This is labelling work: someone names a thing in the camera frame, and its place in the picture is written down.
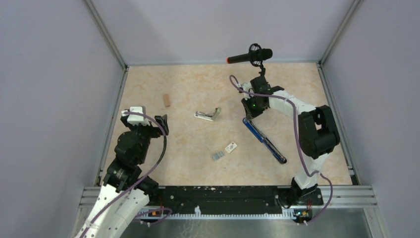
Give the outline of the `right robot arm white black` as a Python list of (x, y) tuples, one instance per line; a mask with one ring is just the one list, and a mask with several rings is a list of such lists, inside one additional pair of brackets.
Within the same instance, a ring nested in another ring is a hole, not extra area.
[(340, 143), (332, 109), (305, 103), (280, 86), (271, 87), (263, 76), (235, 86), (244, 93), (241, 102), (246, 119), (252, 120), (265, 110), (274, 109), (293, 120), (302, 169), (292, 179), (290, 197), (294, 203), (304, 204), (316, 190), (324, 162)]

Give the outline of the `blue stapler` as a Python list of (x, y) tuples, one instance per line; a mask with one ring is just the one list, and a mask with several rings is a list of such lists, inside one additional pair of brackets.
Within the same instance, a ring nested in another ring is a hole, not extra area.
[(254, 137), (269, 150), (269, 152), (280, 164), (287, 163), (286, 157), (274, 146), (274, 144), (265, 136), (262, 131), (256, 127), (256, 125), (250, 119), (243, 118), (242, 122), (245, 127), (254, 135)]

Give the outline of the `grey staple strip block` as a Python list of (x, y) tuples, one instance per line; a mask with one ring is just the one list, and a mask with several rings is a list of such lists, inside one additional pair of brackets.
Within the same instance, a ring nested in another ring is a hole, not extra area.
[(213, 154), (213, 155), (211, 156), (211, 158), (212, 158), (214, 161), (217, 161), (217, 160), (219, 160), (220, 158), (222, 158), (222, 157), (224, 157), (224, 156), (225, 156), (224, 152), (223, 152), (223, 151), (219, 151), (219, 152), (217, 152), (217, 153)]

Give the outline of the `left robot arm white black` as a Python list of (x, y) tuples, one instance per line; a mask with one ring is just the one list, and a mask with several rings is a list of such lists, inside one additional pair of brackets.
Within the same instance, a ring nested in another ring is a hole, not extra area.
[(153, 138), (163, 137), (163, 149), (152, 168), (162, 161), (169, 134), (167, 115), (151, 118), (125, 110), (121, 122), (129, 130), (117, 139), (115, 158), (106, 170), (88, 218), (76, 234), (78, 238), (119, 238), (143, 207), (158, 201), (158, 183), (149, 172), (142, 176), (140, 165)]

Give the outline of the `small white staple box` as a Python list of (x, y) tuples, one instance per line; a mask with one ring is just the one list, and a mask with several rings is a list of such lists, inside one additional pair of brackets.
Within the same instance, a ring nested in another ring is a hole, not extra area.
[(225, 147), (225, 151), (227, 153), (231, 153), (236, 147), (237, 147), (237, 144), (235, 142), (231, 142), (229, 145)]

